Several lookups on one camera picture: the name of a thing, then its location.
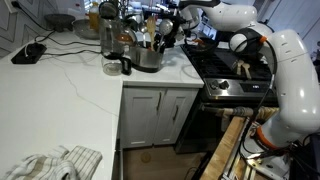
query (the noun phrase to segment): kitchen counter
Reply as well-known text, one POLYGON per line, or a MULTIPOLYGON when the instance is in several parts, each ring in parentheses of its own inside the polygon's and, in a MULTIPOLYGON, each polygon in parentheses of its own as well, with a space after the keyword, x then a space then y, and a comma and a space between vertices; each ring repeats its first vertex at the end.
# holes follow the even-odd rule
MULTIPOLYGON (((72 32, 51 36, 60 43, 82 41, 72 32)), ((47 40, 46 53, 100 51, 99 46, 60 46, 47 40)), ((108 76, 102 56, 81 53, 61 57, 42 56, 37 64, 14 65, 0 60, 0 177, 22 158, 47 154, 63 145, 70 151, 81 145, 100 151, 103 159, 93 179, 111 179, 117 138, 122 87, 152 86, 201 88, 203 81, 180 47, 168 49, 162 69, 131 76, 108 76)))

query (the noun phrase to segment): stove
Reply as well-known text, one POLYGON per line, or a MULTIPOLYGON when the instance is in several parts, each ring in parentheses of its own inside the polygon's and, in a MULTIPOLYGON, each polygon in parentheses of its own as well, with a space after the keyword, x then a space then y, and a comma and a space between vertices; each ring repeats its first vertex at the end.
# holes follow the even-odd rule
MULTIPOLYGON (((269 87, 271 72, 262 61, 245 60, 249 68, 251 80, 248 80, 241 68, 237 75, 238 59, 228 49, 216 48, 210 53, 197 53, 196 45, 181 45, 182 50, 205 83, 205 98, 216 99, 261 99, 269 87)), ((276 98, 271 93, 269 98, 276 98)))

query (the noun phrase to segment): metal container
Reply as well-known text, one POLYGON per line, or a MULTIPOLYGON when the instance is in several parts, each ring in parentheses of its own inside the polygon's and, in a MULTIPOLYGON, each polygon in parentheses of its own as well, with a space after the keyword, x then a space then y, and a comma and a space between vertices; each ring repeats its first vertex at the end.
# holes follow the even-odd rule
POLYGON ((161 68, 163 54, 143 48, 143 42, 139 42, 139 44, 141 46, 130 47, 132 67, 143 72, 158 72, 161 68))
POLYGON ((121 28, 120 20, 99 18, 100 45, 104 55, 111 52, 118 54, 124 52, 123 45, 116 40, 117 35, 121 33, 121 28))

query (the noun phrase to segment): white cabinet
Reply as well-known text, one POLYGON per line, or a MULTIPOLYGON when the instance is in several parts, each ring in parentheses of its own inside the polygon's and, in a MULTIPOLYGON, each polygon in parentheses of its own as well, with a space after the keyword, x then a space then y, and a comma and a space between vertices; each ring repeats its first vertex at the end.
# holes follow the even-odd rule
POLYGON ((174 144, 198 89, 124 88, 120 112, 121 146, 174 144))

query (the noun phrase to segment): backsplash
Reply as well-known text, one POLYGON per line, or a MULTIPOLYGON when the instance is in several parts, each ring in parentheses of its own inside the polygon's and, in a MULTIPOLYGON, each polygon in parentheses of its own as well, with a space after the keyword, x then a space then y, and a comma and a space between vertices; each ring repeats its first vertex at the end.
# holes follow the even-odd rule
MULTIPOLYGON (((42 26, 45 26, 44 15, 58 12, 56 0, 19 2, 22 8, 42 26)), ((44 32, 20 10, 18 13, 9 13, 3 0, 0 0, 0 12, 0 59, 44 32)))

